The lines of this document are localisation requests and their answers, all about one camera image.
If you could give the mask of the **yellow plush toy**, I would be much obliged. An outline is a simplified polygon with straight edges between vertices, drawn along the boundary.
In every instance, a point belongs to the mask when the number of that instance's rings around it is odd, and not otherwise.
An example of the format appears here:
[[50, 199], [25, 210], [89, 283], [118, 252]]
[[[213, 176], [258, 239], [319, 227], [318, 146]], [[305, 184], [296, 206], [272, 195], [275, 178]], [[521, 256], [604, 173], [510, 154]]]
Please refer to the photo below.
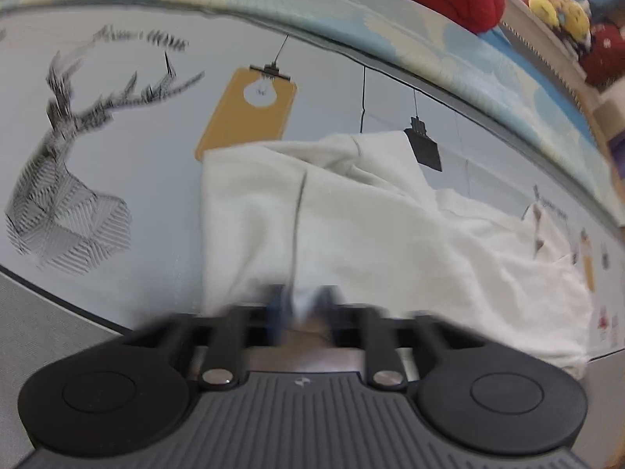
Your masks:
[[575, 0], [528, 0], [533, 14], [552, 30], [564, 31], [576, 43], [590, 36], [590, 19]]

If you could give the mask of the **white long-sleeve shirt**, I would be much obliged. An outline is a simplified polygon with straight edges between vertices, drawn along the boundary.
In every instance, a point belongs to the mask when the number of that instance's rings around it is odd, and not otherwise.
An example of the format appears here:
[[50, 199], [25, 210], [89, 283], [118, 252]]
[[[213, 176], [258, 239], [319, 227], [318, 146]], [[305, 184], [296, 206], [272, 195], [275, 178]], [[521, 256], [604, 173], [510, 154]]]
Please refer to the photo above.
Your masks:
[[426, 311], [564, 369], [589, 361], [590, 293], [537, 203], [512, 216], [432, 188], [401, 131], [210, 150], [202, 161], [204, 312], [284, 286]]

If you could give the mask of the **grey patterned bed sheet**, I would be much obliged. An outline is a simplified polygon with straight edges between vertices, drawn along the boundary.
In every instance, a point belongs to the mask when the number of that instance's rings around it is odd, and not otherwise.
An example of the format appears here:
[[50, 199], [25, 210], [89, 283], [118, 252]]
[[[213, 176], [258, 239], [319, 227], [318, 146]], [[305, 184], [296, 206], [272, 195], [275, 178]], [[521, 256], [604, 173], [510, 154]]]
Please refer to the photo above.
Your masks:
[[[624, 244], [555, 163], [447, 91], [318, 37], [232, 15], [79, 5], [1, 19], [2, 466], [32, 451], [17, 401], [43, 366], [173, 313], [234, 305], [202, 309], [208, 151], [390, 131], [407, 136], [432, 188], [512, 216], [537, 203], [566, 236], [593, 306], [575, 450], [601, 463], [606, 421], [624, 418]], [[321, 290], [301, 324], [286, 289], [286, 348], [261, 349], [257, 367], [361, 366], [327, 346]]]

